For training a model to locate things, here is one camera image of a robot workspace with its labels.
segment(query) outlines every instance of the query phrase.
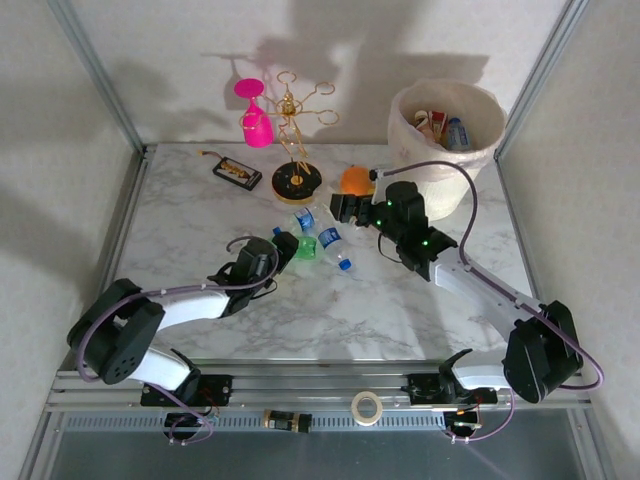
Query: white wall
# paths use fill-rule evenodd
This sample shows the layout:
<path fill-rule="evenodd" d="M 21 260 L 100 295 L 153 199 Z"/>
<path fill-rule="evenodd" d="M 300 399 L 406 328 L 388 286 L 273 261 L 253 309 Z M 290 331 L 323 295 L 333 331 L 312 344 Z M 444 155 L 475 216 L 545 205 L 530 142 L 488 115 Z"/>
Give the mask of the white wall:
<path fill-rule="evenodd" d="M 96 293 L 131 149 L 46 2 L 0 15 L 0 478 L 16 478 L 66 332 Z"/>
<path fill-rule="evenodd" d="M 638 25 L 640 2 L 589 4 L 503 163 L 543 298 L 607 374 L 593 400 L 621 480 L 640 468 Z"/>
<path fill-rule="evenodd" d="M 335 82 L 308 106 L 342 121 L 302 121 L 313 141 L 386 143 L 391 98 L 420 77 L 477 83 L 509 110 L 565 0 L 73 3 L 145 142 L 240 141 L 235 82 L 264 78 L 273 96 L 289 69 L 301 97 Z"/>

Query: marble table surface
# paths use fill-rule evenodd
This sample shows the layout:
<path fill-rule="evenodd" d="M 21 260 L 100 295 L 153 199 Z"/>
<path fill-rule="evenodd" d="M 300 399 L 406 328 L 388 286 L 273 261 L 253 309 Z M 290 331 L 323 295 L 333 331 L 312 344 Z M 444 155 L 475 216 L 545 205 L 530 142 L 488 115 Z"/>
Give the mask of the marble table surface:
<path fill-rule="evenodd" d="M 214 176 L 214 150 L 260 170 L 248 192 Z M 310 161 L 327 188 L 345 168 L 389 165 L 382 145 L 309 145 Z M 118 265 L 143 289 L 203 282 L 235 259 L 226 243 L 241 235 L 270 237 L 297 208 L 275 199 L 271 174 L 288 157 L 279 145 L 163 144 L 157 147 L 137 201 Z M 523 261 L 495 165 L 477 180 L 480 209 L 467 253 L 513 287 L 530 293 Z M 470 195 L 433 225 L 460 239 Z M 352 270 L 319 258 L 293 260 L 277 277 L 278 290 L 236 315 L 190 322 L 156 337 L 193 359 L 438 360 L 463 348 L 504 346 L 473 306 L 381 257 L 373 230 L 341 225 Z M 394 246 L 383 249 L 395 256 Z"/>

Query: green bottle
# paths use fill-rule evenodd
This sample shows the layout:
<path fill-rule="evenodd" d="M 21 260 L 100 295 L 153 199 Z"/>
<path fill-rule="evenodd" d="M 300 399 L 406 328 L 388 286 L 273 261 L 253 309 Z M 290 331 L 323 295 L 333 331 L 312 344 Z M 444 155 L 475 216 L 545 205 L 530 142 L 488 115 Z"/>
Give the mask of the green bottle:
<path fill-rule="evenodd" d="M 280 227 L 273 229 L 273 234 L 277 235 L 282 232 Z M 293 258 L 301 258 L 302 260 L 313 260 L 316 258 L 316 243 L 314 237 L 296 237 L 298 239 L 298 251 Z"/>

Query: black mount plate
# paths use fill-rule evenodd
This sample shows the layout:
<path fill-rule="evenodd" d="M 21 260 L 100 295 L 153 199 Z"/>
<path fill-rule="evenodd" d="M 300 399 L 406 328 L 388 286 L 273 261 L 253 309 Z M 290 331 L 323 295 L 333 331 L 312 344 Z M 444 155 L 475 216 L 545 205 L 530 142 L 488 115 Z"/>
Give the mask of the black mount plate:
<path fill-rule="evenodd" d="M 440 387 L 440 374 L 438 373 L 412 373 L 407 375 L 407 387 L 403 390 L 409 394 L 411 405 L 450 405 L 442 393 Z M 497 404 L 498 395 L 495 390 L 478 388 L 469 392 L 469 395 L 458 398 L 457 405 Z"/>
<path fill-rule="evenodd" d="M 233 377 L 231 375 L 202 375 L 193 398 L 187 402 L 190 407 L 226 407 L 231 397 Z M 153 387 L 143 390 L 140 405 L 143 407 L 172 407 L 174 403 Z"/>

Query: water bottle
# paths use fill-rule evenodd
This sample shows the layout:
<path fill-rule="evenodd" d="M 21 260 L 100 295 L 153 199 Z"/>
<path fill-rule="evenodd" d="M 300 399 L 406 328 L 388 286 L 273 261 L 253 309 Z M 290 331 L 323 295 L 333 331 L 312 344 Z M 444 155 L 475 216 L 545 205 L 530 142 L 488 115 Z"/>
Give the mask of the water bottle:
<path fill-rule="evenodd" d="M 315 237 L 317 235 L 316 217 L 319 209 L 316 206 L 304 207 L 289 216 L 288 226 L 295 236 L 305 235 Z"/>
<path fill-rule="evenodd" d="M 281 232 L 282 229 L 280 227 L 273 229 L 274 235 L 278 235 Z M 296 239 L 298 239 L 298 250 L 296 250 L 294 258 L 301 258 L 303 260 L 313 260 L 316 258 L 317 241 L 315 237 L 296 235 Z"/>
<path fill-rule="evenodd" d="M 335 227 L 329 227 L 318 235 L 318 241 L 324 248 L 325 257 L 340 267 L 340 270 L 349 270 L 351 260 L 348 258 L 347 242 L 345 242 Z"/>
<path fill-rule="evenodd" d="M 318 242 L 324 248 L 325 257 L 334 265 L 338 265 L 340 270 L 349 270 L 351 260 L 349 260 L 347 242 L 342 239 L 333 222 L 329 221 L 329 215 L 321 207 L 313 212 L 315 213 L 313 228 L 318 232 Z"/>
<path fill-rule="evenodd" d="M 457 117 L 449 120 L 447 139 L 449 150 L 453 152 L 467 152 L 472 149 L 469 133 Z"/>

